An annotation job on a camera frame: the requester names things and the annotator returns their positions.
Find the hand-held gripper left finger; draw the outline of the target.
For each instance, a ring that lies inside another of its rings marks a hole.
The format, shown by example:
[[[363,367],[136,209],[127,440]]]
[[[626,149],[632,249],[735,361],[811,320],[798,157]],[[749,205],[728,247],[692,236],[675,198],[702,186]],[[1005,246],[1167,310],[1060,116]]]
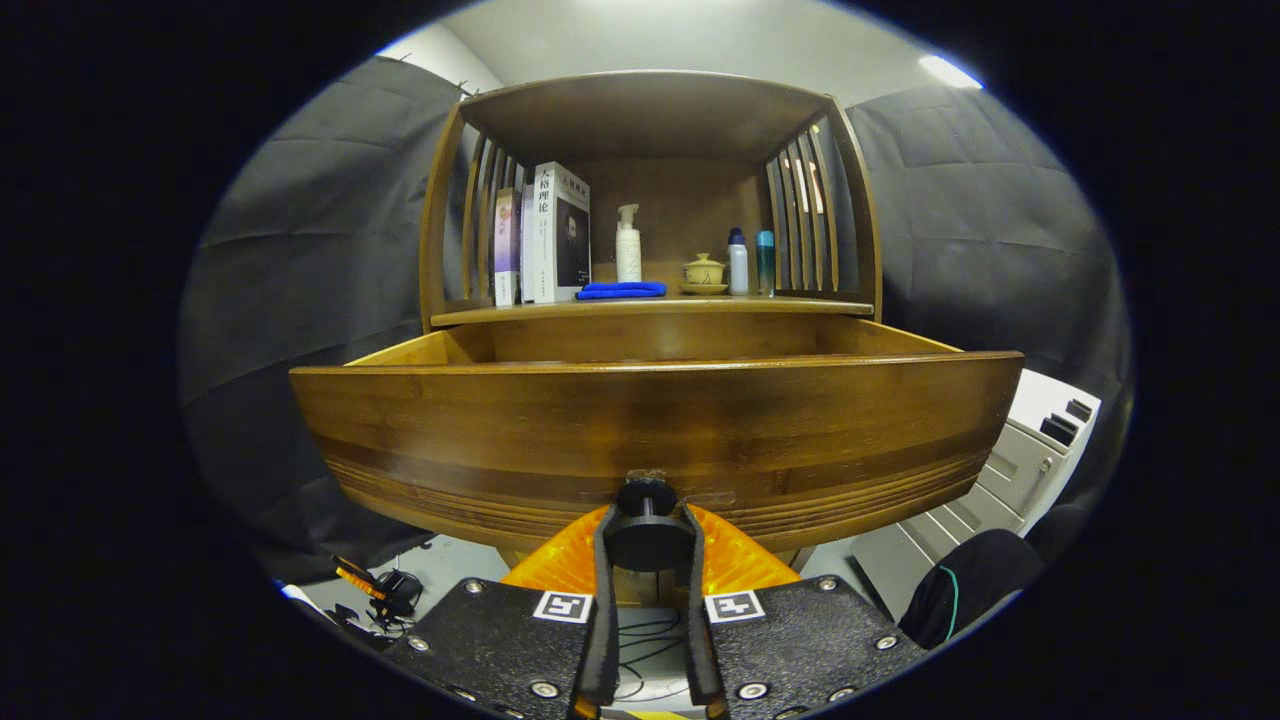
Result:
[[[460,580],[383,653],[453,703],[453,719],[596,719],[620,684],[620,621],[603,506],[507,578]]]

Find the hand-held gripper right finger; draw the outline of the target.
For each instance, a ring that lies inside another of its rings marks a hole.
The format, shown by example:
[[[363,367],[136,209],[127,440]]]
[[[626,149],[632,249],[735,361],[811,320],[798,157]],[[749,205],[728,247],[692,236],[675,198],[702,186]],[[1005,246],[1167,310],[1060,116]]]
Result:
[[[803,578],[714,512],[682,514],[689,691],[709,719],[814,719],[925,657],[844,578]]]

